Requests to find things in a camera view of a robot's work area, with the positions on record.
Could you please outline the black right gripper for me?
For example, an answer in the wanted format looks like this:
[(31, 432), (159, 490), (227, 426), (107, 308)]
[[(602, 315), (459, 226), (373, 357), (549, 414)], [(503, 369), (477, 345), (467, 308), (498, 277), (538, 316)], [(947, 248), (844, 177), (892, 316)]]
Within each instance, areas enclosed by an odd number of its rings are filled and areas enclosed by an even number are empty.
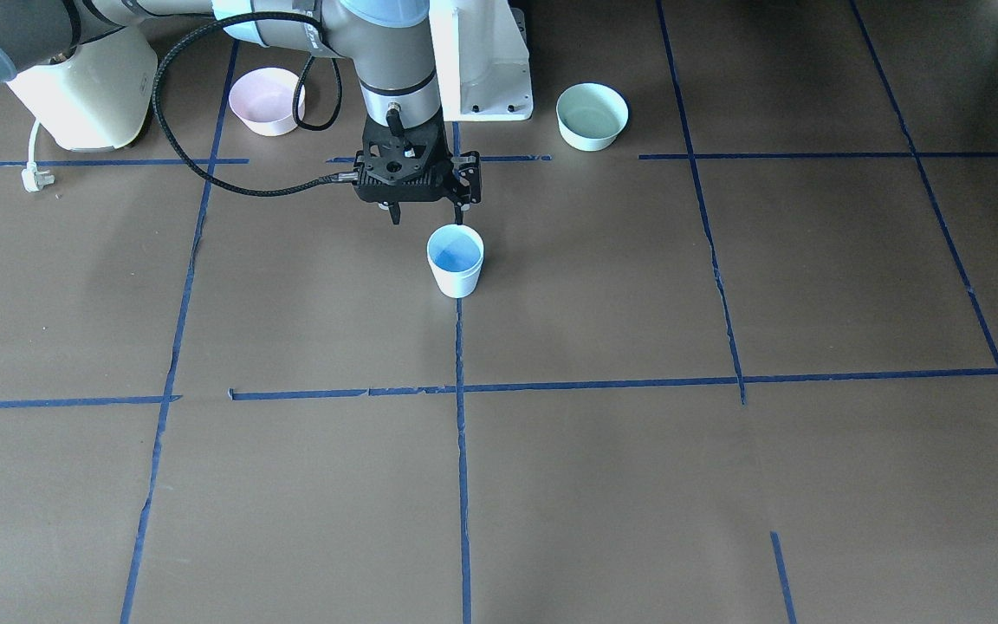
[(389, 127), (366, 120), (363, 149), (357, 152), (355, 191), (361, 201), (386, 203), (393, 225), (401, 222), (399, 203), (450, 200), (454, 224), (482, 202), (482, 155), (450, 155), (444, 119), (433, 117), (396, 137)]

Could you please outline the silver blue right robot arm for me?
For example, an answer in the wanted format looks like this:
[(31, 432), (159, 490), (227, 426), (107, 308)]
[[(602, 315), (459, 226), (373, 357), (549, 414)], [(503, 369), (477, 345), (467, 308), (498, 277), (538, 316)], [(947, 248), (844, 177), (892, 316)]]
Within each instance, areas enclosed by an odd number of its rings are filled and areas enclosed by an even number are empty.
[[(393, 224), (403, 203), (448, 200), (462, 224), (464, 211), (482, 198), (482, 165), (478, 153), (449, 150), (429, 10), (427, 1), (0, 1), (0, 84), (132, 25), (199, 17), (203, 24), (159, 61), (150, 104), (166, 141), (201, 179), (258, 198), (346, 183), (361, 201), (388, 210)], [(163, 91), (175, 60), (223, 31), (257, 46), (305, 52), (310, 61), (353, 64), (366, 123), (349, 171), (258, 190), (215, 178), (194, 162), (170, 128)]]

